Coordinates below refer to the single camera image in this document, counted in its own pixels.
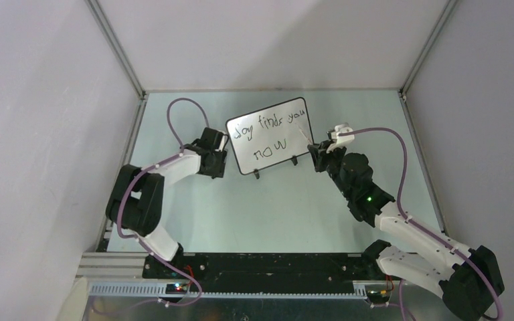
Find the black framed whiteboard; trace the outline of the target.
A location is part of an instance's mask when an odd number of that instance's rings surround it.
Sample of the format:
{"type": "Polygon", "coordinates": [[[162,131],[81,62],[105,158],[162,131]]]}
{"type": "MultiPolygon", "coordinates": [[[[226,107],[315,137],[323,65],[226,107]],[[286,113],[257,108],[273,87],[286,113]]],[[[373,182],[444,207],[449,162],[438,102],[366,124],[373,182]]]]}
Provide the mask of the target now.
{"type": "Polygon", "coordinates": [[[296,125],[311,136],[306,100],[293,98],[226,121],[234,156],[241,175],[252,175],[255,169],[291,161],[292,156],[308,153],[308,144],[296,125]]]}

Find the black white marker pen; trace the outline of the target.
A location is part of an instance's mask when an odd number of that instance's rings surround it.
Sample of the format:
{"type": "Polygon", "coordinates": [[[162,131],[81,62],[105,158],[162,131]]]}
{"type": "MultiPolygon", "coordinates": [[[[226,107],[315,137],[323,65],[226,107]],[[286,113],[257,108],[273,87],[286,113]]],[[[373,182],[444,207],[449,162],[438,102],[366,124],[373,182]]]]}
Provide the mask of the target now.
{"type": "Polygon", "coordinates": [[[306,140],[308,145],[314,144],[313,139],[311,138],[311,136],[308,134],[308,132],[300,124],[297,124],[296,127],[297,127],[298,131],[302,134],[302,136],[304,137],[304,139],[306,140]]]}

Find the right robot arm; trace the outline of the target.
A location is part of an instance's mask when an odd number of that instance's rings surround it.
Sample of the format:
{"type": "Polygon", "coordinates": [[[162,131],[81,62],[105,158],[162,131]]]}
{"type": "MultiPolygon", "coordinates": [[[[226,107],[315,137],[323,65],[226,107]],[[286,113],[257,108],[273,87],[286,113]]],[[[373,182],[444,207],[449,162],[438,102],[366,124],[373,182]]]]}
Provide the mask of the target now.
{"type": "Polygon", "coordinates": [[[315,171],[327,173],[352,216],[413,247],[406,253],[388,241],[374,241],[362,254],[364,274],[373,280],[396,276],[428,290],[461,320],[480,320],[505,286],[495,254],[484,245],[473,249],[400,211],[398,201],[373,181],[364,154],[329,141],[310,144],[315,171]]]}

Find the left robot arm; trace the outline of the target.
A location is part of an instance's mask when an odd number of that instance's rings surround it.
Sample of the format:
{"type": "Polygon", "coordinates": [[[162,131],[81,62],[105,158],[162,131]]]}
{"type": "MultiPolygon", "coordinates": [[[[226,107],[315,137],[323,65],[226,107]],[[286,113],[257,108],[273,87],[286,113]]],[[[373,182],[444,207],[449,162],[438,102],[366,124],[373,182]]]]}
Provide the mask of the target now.
{"type": "Polygon", "coordinates": [[[163,224],[162,205],[166,188],[191,175],[212,179],[224,176],[228,135],[204,128],[201,137],[186,144],[177,154],[141,168],[127,164],[120,168],[106,205],[106,218],[142,243],[152,256],[161,258],[159,270],[168,278],[178,278],[185,261],[176,255],[183,251],[163,224]]]}

